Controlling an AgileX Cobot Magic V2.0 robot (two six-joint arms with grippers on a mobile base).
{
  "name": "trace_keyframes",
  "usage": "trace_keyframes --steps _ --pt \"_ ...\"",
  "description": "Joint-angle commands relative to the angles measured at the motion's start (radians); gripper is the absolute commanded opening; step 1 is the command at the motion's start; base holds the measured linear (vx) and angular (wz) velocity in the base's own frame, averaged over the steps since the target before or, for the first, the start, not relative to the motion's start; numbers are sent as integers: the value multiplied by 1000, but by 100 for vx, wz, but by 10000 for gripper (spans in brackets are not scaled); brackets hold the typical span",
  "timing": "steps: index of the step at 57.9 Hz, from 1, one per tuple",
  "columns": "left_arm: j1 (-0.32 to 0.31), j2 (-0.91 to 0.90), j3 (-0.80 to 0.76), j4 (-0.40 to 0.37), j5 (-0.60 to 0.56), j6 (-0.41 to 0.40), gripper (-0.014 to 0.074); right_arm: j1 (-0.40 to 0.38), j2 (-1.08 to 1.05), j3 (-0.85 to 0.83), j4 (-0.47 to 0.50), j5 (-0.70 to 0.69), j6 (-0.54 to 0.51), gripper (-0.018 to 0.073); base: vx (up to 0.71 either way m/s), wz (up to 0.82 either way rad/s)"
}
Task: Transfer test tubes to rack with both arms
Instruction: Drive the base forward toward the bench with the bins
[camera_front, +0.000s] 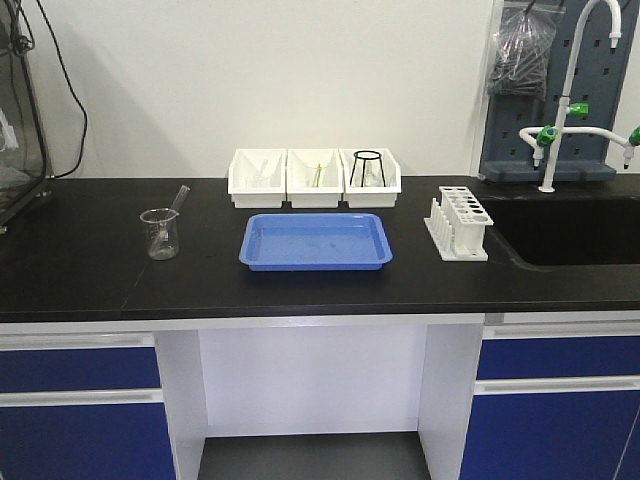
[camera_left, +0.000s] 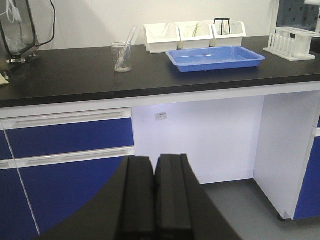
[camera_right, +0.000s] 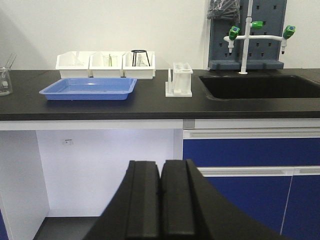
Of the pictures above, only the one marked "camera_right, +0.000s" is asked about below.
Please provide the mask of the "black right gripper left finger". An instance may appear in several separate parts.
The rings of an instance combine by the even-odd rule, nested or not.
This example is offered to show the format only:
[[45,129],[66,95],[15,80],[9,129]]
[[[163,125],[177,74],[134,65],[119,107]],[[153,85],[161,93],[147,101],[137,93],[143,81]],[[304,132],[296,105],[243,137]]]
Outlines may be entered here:
[[131,160],[116,193],[85,240],[158,240],[159,172],[154,161]]

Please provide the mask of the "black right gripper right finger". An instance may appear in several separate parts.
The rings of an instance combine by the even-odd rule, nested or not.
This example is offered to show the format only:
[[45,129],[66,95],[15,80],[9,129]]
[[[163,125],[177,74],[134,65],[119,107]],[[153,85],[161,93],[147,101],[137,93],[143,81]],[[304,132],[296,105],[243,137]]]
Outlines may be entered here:
[[225,198],[192,160],[167,160],[161,174],[164,240],[285,240]]

